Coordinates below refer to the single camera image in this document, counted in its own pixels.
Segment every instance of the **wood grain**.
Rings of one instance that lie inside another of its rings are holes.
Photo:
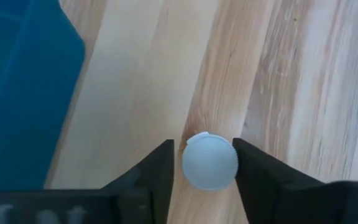
[[[235,183],[181,171],[201,131],[323,181],[358,179],[358,0],[62,0],[87,60],[46,187],[97,188],[165,139],[169,223],[245,223]]]

